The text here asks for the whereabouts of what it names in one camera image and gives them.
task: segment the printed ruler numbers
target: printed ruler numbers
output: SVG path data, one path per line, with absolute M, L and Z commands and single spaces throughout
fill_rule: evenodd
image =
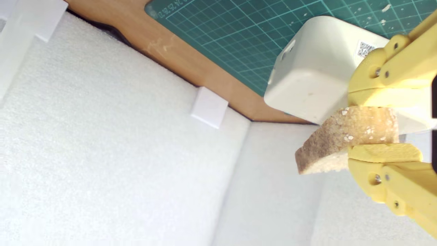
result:
M 163 8 L 161 11 L 158 12 L 159 18 L 165 18 L 167 15 L 173 13 L 177 9 L 179 9 L 181 6 L 183 6 L 188 0 L 175 0 L 167 7 Z

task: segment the white foam wall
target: white foam wall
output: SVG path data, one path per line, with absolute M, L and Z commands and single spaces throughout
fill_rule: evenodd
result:
M 325 175 L 300 176 L 295 151 L 316 129 L 251 124 L 213 245 L 310 244 Z
M 66 13 L 1 108 L 0 245 L 210 245 L 249 121 L 196 91 Z

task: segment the dust specks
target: dust specks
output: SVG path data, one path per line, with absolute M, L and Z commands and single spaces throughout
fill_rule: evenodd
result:
M 384 13 L 387 10 L 389 10 L 391 6 L 392 6 L 391 4 L 387 4 L 387 6 L 385 6 L 381 11 Z

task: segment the white plastic clip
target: white plastic clip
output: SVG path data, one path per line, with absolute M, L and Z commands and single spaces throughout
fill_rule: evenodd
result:
M 1 0 L 0 101 L 30 47 L 34 36 L 48 42 L 68 3 L 62 0 Z

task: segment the wooden board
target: wooden board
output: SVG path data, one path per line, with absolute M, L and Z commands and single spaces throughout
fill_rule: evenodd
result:
M 150 0 L 66 0 L 84 19 L 117 28 L 139 52 L 195 86 L 205 86 L 253 121 L 308 123 L 267 106 L 262 97 L 144 12 Z

